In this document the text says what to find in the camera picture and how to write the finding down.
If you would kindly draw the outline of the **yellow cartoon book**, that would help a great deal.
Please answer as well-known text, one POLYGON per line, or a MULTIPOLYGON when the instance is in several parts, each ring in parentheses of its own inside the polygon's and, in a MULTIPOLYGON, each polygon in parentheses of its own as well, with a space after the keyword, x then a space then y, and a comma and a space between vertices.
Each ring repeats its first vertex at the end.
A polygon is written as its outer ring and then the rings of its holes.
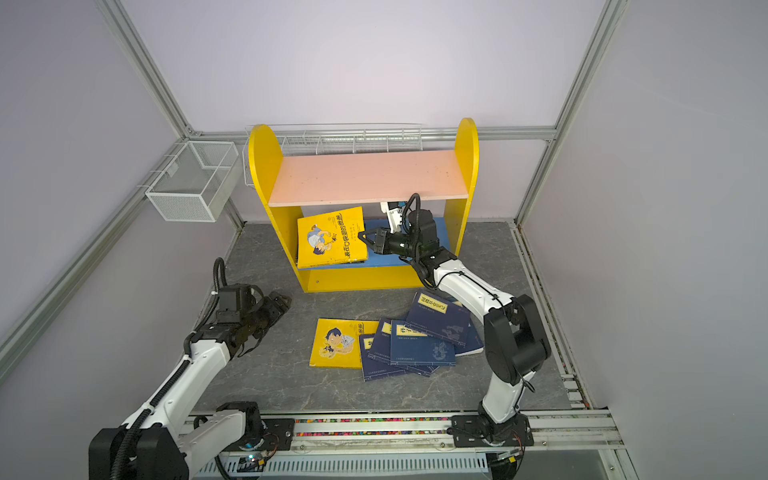
POLYGON ((368 247, 359 238, 365 229, 361 207, 299 218, 297 228, 300 270, 368 260, 368 247))
POLYGON ((377 329, 378 321, 319 318, 309 366, 361 370, 359 337, 373 335, 377 329))

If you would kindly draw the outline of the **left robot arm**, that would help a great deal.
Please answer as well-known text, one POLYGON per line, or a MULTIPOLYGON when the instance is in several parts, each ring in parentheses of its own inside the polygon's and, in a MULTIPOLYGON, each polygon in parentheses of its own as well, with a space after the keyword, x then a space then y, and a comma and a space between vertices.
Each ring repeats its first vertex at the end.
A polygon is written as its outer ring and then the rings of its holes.
POLYGON ((99 431, 91 441, 89 478, 191 479, 209 462, 227 478, 220 455, 228 448, 255 453, 259 465, 289 448, 292 426, 264 420, 252 401, 225 403, 210 416, 196 417, 190 433, 182 431, 216 375, 259 346, 291 306, 290 297, 278 291, 228 283, 222 258, 213 265, 213 287, 174 371, 120 426, 99 431))

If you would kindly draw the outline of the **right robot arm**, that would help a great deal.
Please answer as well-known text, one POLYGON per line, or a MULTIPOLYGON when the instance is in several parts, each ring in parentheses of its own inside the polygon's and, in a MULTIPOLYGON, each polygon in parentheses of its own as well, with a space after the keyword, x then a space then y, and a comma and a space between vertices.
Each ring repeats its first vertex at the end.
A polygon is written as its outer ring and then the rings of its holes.
POLYGON ((477 413, 453 419, 454 442, 524 450, 533 438, 520 402, 524 392, 534 389, 531 380, 551 355, 536 303, 493 287, 443 247, 434 217, 422 208, 418 194, 401 207, 385 208, 388 226, 358 237, 375 254, 396 255, 411 266, 424 288, 405 319, 391 327, 391 364, 445 364, 471 339, 471 321, 479 320, 492 376, 477 413))

